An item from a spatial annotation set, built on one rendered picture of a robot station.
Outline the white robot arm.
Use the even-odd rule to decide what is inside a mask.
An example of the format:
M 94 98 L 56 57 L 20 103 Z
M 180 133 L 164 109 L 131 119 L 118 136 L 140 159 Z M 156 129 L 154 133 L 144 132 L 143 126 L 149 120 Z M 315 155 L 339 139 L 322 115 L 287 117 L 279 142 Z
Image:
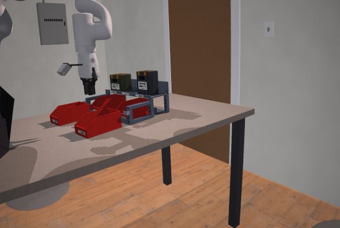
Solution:
M 12 19 L 0 0 L 0 44 L 13 30 Z M 72 15 L 75 52 L 87 54 L 96 52 L 96 40 L 106 40 L 112 36 L 112 20 L 107 9 L 95 0 L 75 0 L 75 8 L 80 13 Z M 101 21 L 94 21 L 93 16 Z

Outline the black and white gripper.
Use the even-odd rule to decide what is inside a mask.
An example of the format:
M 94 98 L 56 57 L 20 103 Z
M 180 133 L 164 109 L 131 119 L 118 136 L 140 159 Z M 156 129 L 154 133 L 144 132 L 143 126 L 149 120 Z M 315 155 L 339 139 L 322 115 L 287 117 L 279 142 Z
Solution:
M 83 81 L 84 94 L 95 95 L 95 82 L 98 80 L 97 78 L 99 77 L 99 68 L 96 54 L 77 54 L 77 56 L 78 64 L 82 64 L 78 65 L 78 74 L 80 79 Z

